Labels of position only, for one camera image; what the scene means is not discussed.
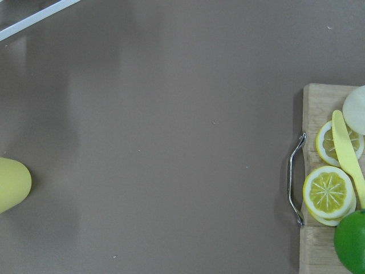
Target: white onion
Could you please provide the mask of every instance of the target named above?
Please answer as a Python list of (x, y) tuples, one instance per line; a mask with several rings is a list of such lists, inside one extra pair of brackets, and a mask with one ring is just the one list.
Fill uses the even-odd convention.
[(365, 86), (354, 89), (342, 108), (343, 118), (355, 132), (365, 135)]

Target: cutting board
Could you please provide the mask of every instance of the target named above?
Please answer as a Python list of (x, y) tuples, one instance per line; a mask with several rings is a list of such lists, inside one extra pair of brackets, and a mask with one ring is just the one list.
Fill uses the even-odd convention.
[[(307, 140), (303, 146), (306, 176), (314, 169), (327, 165), (318, 155), (315, 138), (319, 129), (331, 120), (334, 110), (342, 110), (346, 96), (357, 87), (308, 84), (303, 92), (303, 131)], [(359, 160), (364, 173), (364, 154)], [(335, 253), (334, 227), (316, 221), (302, 205), (305, 226), (300, 231), (299, 274), (351, 274)]]

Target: yellow cup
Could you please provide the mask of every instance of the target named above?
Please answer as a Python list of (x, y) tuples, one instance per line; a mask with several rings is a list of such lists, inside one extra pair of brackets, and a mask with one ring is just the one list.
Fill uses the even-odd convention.
[(23, 201), (30, 188), (31, 176), (23, 164), (0, 158), (0, 213)]

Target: knife blade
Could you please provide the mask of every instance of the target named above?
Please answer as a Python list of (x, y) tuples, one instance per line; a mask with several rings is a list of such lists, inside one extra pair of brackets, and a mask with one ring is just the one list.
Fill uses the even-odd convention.
[(355, 155), (342, 112), (332, 113), (332, 134), (335, 150), (341, 168), (354, 180), (361, 208), (365, 208), (365, 180), (358, 158)]

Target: lemon slice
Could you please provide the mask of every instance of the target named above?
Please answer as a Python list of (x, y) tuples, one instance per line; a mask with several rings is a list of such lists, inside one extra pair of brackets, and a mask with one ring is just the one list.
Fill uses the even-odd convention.
[[(354, 147), (356, 157), (359, 159), (364, 151), (364, 136), (358, 134), (347, 126), (347, 131), (351, 139), (352, 146)], [(315, 140), (315, 146), (317, 148), (319, 156), (332, 166), (339, 167), (337, 154), (335, 151), (335, 145), (332, 137), (332, 121), (325, 123), (317, 134)]]
[(313, 212), (311, 212), (309, 210), (309, 213), (310, 215), (313, 216), (313, 218), (315, 218), (317, 221), (319, 221), (320, 223), (322, 224), (325, 224), (325, 225), (328, 225), (330, 227), (336, 227), (338, 226), (338, 224), (340, 223), (340, 221), (346, 217), (347, 215), (353, 213), (354, 211), (356, 210), (356, 196), (354, 194), (354, 197), (352, 198), (352, 201), (351, 201), (351, 205), (350, 205), (350, 208), (348, 209), (348, 211), (341, 217), (339, 218), (334, 218), (334, 219), (325, 219), (325, 218), (322, 218), (322, 217), (319, 217), (317, 216), (316, 214), (314, 214)]
[(314, 170), (303, 186), (303, 199), (307, 208), (324, 219), (344, 216), (354, 196), (350, 178), (340, 168), (333, 166)]

